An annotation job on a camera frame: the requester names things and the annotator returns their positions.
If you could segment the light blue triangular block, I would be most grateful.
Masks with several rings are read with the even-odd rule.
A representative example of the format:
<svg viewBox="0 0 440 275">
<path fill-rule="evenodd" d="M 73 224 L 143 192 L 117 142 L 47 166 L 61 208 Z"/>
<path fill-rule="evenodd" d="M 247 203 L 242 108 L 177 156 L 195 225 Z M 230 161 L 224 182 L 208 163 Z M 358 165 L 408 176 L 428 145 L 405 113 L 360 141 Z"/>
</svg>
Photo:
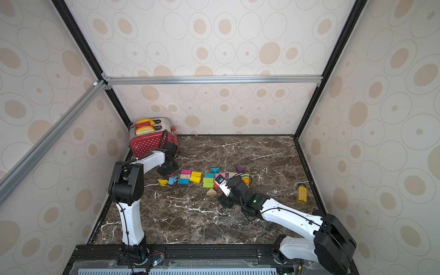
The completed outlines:
<svg viewBox="0 0 440 275">
<path fill-rule="evenodd" d="M 176 176 L 171 176 L 168 179 L 168 184 L 169 185 L 173 185 L 176 182 L 177 177 Z"/>
</svg>

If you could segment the yellow triangular block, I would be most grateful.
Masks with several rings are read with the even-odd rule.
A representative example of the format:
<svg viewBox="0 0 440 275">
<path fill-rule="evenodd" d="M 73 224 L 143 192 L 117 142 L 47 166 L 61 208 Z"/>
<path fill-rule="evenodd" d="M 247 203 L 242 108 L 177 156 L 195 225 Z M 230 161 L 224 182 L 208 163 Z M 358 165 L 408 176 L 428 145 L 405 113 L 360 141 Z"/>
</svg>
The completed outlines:
<svg viewBox="0 0 440 275">
<path fill-rule="evenodd" d="M 168 184 L 168 179 L 158 179 L 158 182 L 161 186 L 165 186 Z"/>
</svg>

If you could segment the purple triangular block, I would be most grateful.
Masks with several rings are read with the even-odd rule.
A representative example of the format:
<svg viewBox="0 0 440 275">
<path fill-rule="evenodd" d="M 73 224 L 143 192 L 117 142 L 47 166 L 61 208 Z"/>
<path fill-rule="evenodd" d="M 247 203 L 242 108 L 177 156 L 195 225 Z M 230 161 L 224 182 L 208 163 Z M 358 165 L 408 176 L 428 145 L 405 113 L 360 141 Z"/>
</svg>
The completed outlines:
<svg viewBox="0 0 440 275">
<path fill-rule="evenodd" d="M 239 174 L 243 174 L 246 172 L 246 170 L 243 167 L 239 167 L 239 166 L 236 167 L 236 171 Z"/>
</svg>

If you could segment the yellow rectangular block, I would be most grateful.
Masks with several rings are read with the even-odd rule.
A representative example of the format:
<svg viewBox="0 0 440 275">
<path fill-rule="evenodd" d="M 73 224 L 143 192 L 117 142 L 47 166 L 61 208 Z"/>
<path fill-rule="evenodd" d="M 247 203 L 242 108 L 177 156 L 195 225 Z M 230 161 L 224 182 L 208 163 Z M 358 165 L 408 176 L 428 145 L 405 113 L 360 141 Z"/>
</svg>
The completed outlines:
<svg viewBox="0 0 440 275">
<path fill-rule="evenodd" d="M 191 176 L 191 177 L 190 177 L 190 182 L 193 182 L 193 183 L 200 183 L 200 182 L 201 182 L 201 177 L 198 177 L 198 176 Z"/>
<path fill-rule="evenodd" d="M 191 173 L 191 176 L 195 176 L 195 177 L 201 177 L 202 176 L 202 173 L 201 172 L 196 172 L 196 171 L 193 171 L 192 173 Z"/>
</svg>

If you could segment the natural wood triangular block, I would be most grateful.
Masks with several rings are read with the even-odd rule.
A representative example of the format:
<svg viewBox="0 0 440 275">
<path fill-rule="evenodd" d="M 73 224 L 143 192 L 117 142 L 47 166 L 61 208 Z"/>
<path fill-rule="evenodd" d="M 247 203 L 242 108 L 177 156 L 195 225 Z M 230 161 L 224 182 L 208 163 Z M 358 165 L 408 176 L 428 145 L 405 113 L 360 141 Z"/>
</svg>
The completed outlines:
<svg viewBox="0 0 440 275">
<path fill-rule="evenodd" d="M 209 189 L 206 192 L 206 195 L 208 195 L 208 196 L 217 195 L 217 192 L 214 189 Z"/>
</svg>

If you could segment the teal triangular block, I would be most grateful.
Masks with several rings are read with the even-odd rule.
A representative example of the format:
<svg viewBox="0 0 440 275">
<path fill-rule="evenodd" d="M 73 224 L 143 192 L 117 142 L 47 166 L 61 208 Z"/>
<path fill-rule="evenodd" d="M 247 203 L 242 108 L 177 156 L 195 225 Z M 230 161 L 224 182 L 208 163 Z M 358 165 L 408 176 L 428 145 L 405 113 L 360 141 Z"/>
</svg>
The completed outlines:
<svg viewBox="0 0 440 275">
<path fill-rule="evenodd" d="M 220 172 L 220 168 L 218 168 L 218 167 L 217 168 L 211 168 L 210 172 L 213 173 L 213 174 L 218 174 Z"/>
</svg>

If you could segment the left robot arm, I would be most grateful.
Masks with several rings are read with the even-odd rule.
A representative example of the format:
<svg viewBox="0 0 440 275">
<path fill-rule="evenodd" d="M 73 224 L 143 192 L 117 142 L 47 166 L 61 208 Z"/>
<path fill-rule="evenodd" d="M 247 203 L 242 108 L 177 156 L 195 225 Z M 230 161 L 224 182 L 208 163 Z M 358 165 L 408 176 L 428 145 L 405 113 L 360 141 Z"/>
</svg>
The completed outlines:
<svg viewBox="0 0 440 275">
<path fill-rule="evenodd" d="M 176 150 L 157 149 L 145 157 L 115 163 L 108 188 L 116 204 L 123 231 L 121 249 L 126 255 L 144 261 L 150 253 L 140 220 L 140 199 L 144 193 L 144 174 L 157 168 L 168 177 L 179 168 L 174 160 Z"/>
</svg>

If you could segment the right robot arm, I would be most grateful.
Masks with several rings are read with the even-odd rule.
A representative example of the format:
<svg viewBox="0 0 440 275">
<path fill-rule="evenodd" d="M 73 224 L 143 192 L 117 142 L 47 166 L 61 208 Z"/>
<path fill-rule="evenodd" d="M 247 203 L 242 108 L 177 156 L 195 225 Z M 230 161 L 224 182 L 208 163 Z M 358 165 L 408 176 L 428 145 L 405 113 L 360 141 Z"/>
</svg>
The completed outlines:
<svg viewBox="0 0 440 275">
<path fill-rule="evenodd" d="M 340 220 L 332 214 L 306 214 L 287 207 L 268 195 L 254 192 L 240 175 L 229 179 L 218 175 L 215 184 L 221 189 L 219 203 L 231 209 L 239 206 L 250 221 L 259 219 L 281 225 L 297 234 L 277 237 L 271 257 L 279 265 L 294 262 L 301 269 L 305 261 L 318 262 L 333 275 L 350 275 L 357 244 Z"/>
</svg>

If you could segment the red polka dot toy toaster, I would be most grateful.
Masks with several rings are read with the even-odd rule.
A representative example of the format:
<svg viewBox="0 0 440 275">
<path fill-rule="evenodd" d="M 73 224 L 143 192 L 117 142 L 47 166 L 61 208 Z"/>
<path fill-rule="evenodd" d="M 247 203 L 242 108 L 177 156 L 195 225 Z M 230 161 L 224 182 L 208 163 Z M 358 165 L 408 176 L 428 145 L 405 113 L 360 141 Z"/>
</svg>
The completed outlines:
<svg viewBox="0 0 440 275">
<path fill-rule="evenodd" d="M 151 134 L 136 136 L 135 123 L 132 123 L 129 127 L 129 147 L 135 158 L 144 157 L 150 151 L 162 149 L 167 142 L 175 143 L 179 147 L 176 129 L 171 122 L 166 118 L 153 119 L 160 119 L 162 122 L 154 127 L 156 131 Z"/>
</svg>

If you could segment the toy bread slice front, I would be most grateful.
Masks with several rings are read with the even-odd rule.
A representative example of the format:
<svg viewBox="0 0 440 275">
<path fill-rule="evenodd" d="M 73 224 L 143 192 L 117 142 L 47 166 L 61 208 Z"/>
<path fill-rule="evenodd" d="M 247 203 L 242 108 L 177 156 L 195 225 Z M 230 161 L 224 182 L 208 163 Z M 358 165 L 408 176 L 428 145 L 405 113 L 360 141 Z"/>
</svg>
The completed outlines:
<svg viewBox="0 0 440 275">
<path fill-rule="evenodd" d="M 136 134 L 136 136 L 141 136 L 141 135 L 151 134 L 155 131 L 156 131 L 156 129 L 152 126 L 144 126 L 144 127 L 138 128 L 135 131 L 135 134 Z"/>
</svg>

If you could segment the toy bread slice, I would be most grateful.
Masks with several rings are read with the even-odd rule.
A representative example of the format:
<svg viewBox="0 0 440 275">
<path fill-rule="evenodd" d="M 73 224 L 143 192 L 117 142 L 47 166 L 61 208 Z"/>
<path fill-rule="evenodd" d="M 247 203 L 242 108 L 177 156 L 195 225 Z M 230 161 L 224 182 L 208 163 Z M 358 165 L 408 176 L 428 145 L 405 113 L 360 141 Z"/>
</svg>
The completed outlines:
<svg viewBox="0 0 440 275">
<path fill-rule="evenodd" d="M 136 136 L 141 136 L 141 135 L 151 134 L 155 131 L 156 131 L 156 129 L 152 126 L 144 126 L 144 127 L 138 128 L 135 131 L 135 134 L 136 134 Z"/>
<path fill-rule="evenodd" d="M 135 123 L 135 128 L 142 128 L 142 127 L 147 127 L 147 126 L 151 126 L 151 127 L 155 127 L 156 125 L 159 125 L 162 121 L 160 119 L 143 119 L 140 121 L 137 121 Z"/>
</svg>

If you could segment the toy bread slice rear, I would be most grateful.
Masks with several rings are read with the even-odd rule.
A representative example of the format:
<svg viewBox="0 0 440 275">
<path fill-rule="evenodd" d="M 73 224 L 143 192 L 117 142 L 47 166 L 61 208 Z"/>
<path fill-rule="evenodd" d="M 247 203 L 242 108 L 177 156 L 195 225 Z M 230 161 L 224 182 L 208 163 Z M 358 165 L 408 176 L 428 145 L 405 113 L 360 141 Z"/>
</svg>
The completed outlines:
<svg viewBox="0 0 440 275">
<path fill-rule="evenodd" d="M 137 121 L 135 123 L 135 128 L 142 128 L 142 127 L 147 127 L 147 126 L 151 126 L 151 127 L 155 127 L 156 125 L 159 125 L 162 121 L 160 119 L 143 119 L 140 121 Z"/>
</svg>

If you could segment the yellow toy bottle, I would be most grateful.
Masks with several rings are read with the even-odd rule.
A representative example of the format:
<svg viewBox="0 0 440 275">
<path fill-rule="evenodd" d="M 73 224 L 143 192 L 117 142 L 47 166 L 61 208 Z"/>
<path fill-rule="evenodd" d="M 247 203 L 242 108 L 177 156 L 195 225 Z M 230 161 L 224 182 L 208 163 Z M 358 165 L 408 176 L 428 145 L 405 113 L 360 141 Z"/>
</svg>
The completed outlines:
<svg viewBox="0 0 440 275">
<path fill-rule="evenodd" d="M 302 205 L 307 203 L 307 187 L 304 183 L 297 185 L 296 202 Z"/>
</svg>

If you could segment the black lid wooden jar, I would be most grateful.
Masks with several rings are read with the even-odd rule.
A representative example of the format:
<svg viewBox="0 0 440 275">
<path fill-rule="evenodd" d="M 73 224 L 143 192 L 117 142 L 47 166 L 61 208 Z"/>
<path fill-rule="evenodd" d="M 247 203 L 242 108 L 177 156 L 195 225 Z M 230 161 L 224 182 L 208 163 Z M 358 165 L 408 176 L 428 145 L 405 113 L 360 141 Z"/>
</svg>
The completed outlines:
<svg viewBox="0 0 440 275">
<path fill-rule="evenodd" d="M 315 209 L 315 210 L 312 211 L 312 215 L 324 217 L 325 213 L 322 210 Z"/>
</svg>

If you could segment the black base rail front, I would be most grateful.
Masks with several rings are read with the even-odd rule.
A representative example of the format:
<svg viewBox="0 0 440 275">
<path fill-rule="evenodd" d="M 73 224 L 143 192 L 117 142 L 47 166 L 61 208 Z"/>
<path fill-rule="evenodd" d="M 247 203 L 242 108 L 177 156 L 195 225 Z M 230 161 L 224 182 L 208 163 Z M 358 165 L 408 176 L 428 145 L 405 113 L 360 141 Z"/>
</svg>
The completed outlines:
<svg viewBox="0 0 440 275">
<path fill-rule="evenodd" d="M 79 245 L 65 275 L 327 275 L 317 261 L 281 260 L 272 245 L 149 245 L 147 259 L 119 245 Z"/>
</svg>

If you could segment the silver aluminium rail back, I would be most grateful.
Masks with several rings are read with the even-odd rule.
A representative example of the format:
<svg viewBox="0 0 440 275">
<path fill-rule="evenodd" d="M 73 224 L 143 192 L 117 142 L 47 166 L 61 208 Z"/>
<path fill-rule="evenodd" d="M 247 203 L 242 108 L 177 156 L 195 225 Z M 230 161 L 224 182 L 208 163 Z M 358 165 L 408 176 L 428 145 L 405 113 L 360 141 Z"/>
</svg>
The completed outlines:
<svg viewBox="0 0 440 275">
<path fill-rule="evenodd" d="M 206 84 L 274 84 L 320 83 L 321 75 L 280 76 L 181 76 L 181 77 L 107 77 L 111 85 L 206 85 Z"/>
</svg>

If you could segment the silver aluminium rail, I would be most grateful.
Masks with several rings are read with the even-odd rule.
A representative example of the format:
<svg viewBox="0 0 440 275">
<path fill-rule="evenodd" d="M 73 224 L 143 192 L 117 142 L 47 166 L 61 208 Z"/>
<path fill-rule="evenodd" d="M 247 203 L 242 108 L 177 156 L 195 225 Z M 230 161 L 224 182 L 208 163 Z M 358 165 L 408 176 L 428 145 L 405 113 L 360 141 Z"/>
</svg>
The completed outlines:
<svg viewBox="0 0 440 275">
<path fill-rule="evenodd" d="M 16 165 L 1 179 L 1 203 L 4 203 L 17 186 L 24 180 L 36 164 L 45 156 L 65 131 L 82 114 L 97 94 L 104 89 L 105 81 L 95 83 L 61 117 L 48 132 L 21 158 Z"/>
<path fill-rule="evenodd" d="M 320 83 L 321 75 L 280 76 L 181 76 L 181 77 L 107 77 L 111 85 L 206 85 L 206 84 L 274 84 Z"/>
</svg>

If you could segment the silver aluminium rail left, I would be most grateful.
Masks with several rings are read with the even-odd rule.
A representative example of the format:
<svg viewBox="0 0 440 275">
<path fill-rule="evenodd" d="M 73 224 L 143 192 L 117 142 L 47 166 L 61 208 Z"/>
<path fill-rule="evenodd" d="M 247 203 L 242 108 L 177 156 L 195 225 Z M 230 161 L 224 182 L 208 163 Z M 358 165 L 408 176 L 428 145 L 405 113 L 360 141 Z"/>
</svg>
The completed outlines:
<svg viewBox="0 0 440 275">
<path fill-rule="evenodd" d="M 4 203 L 17 186 L 24 180 L 36 164 L 45 156 L 65 131 L 82 114 L 97 94 L 104 89 L 105 81 L 95 83 L 61 117 L 48 132 L 21 158 L 16 165 L 1 179 L 1 203 Z"/>
</svg>

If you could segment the black corner frame post left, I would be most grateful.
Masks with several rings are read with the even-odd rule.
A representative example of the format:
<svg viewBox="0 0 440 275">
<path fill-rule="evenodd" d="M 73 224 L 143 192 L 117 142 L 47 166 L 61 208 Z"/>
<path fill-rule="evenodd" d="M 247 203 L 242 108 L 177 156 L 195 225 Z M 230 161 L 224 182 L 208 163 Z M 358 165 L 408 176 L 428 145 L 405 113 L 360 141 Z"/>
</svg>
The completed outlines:
<svg viewBox="0 0 440 275">
<path fill-rule="evenodd" d="M 94 73 L 97 80 L 104 81 L 105 84 L 104 90 L 107 94 L 107 97 L 109 98 L 113 108 L 117 112 L 119 119 L 126 126 L 126 129 L 129 129 L 129 125 L 131 121 L 127 115 L 127 112 L 122 106 L 118 96 L 116 95 L 111 85 L 108 84 L 107 80 L 103 77 L 104 71 L 102 69 L 102 66 L 99 63 L 97 56 L 92 51 L 92 48 L 90 47 L 87 39 L 85 38 L 83 31 L 80 29 L 79 25 L 77 24 L 73 14 L 71 13 L 70 8 L 68 7 L 68 4 L 65 1 L 59 1 L 59 0 L 53 0 L 50 2 L 54 5 L 56 11 L 61 17 L 62 22 L 69 30 L 76 45 L 78 46 L 82 55 L 84 56 L 87 65 L 90 67 L 91 71 Z"/>
</svg>

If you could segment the black corner frame post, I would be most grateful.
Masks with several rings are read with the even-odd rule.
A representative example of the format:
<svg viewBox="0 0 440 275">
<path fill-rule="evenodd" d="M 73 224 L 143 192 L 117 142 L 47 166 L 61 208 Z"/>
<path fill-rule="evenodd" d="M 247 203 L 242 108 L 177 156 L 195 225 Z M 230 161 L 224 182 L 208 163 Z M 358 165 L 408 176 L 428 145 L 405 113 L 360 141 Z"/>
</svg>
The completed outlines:
<svg viewBox="0 0 440 275">
<path fill-rule="evenodd" d="M 329 81 L 333 70 L 350 38 L 350 35 L 352 34 L 356 23 L 358 22 L 359 17 L 361 16 L 362 11 L 365 8 L 365 5 L 367 4 L 367 0 L 356 0 L 354 2 L 354 5 L 350 11 L 350 14 L 347 17 L 346 23 L 343 25 L 343 28 L 341 30 L 340 36 L 335 44 L 334 49 L 331 52 L 330 58 L 324 68 L 323 74 L 322 74 L 322 80 L 317 86 L 317 88 L 314 90 L 314 93 L 311 97 L 311 100 L 309 104 L 307 105 L 307 108 L 305 110 L 304 115 L 301 118 L 301 121 L 299 123 L 299 126 L 294 134 L 294 139 L 296 141 L 299 140 L 302 132 L 304 131 L 305 126 L 307 125 L 307 122 L 309 121 L 313 110 L 315 109 L 315 106 L 320 99 L 320 96 L 323 93 L 323 90 Z"/>
<path fill-rule="evenodd" d="M 117 112 L 119 119 L 126 126 L 126 129 L 129 129 L 129 125 L 131 121 L 127 115 L 127 112 L 122 106 L 118 96 L 116 95 L 111 85 L 108 84 L 107 80 L 103 77 L 104 71 L 102 69 L 102 66 L 99 63 L 97 56 L 92 51 L 92 48 L 90 47 L 87 39 L 85 38 L 83 31 L 80 29 L 79 25 L 77 24 L 73 14 L 71 13 L 70 8 L 68 7 L 68 4 L 65 1 L 59 1 L 59 0 L 53 0 L 50 2 L 54 5 L 56 11 L 61 17 L 62 22 L 69 30 L 76 45 L 78 46 L 82 55 L 84 56 L 87 65 L 90 67 L 91 71 L 94 73 L 97 80 L 104 81 L 105 84 L 104 90 L 107 94 L 107 97 L 109 98 L 113 108 Z"/>
</svg>

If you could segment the black corner frame post right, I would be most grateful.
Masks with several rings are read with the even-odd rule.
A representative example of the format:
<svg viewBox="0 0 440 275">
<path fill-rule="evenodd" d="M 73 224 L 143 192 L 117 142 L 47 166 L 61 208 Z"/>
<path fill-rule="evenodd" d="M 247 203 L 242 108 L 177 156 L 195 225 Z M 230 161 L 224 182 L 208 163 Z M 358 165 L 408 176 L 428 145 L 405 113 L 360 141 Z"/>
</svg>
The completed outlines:
<svg viewBox="0 0 440 275">
<path fill-rule="evenodd" d="M 301 118 L 301 121 L 299 123 L 299 126 L 294 134 L 294 139 L 296 141 L 299 140 L 302 132 L 304 131 L 305 126 L 307 125 L 307 122 L 309 121 L 313 110 L 315 109 L 315 106 L 320 99 L 320 96 L 323 93 L 323 90 L 329 81 L 333 70 L 350 38 L 350 35 L 352 34 L 356 23 L 358 22 L 359 17 L 361 16 L 362 11 L 365 8 L 365 5 L 367 4 L 367 0 L 356 0 L 354 2 L 354 5 L 350 11 L 350 14 L 347 17 L 346 23 L 343 25 L 343 28 L 341 30 L 340 36 L 335 44 L 334 49 L 331 52 L 330 58 L 324 68 L 323 74 L 322 74 L 322 80 L 317 86 L 317 88 L 314 90 L 314 93 L 311 97 L 311 100 L 309 104 L 307 105 L 307 108 L 305 110 L 304 115 Z"/>
</svg>

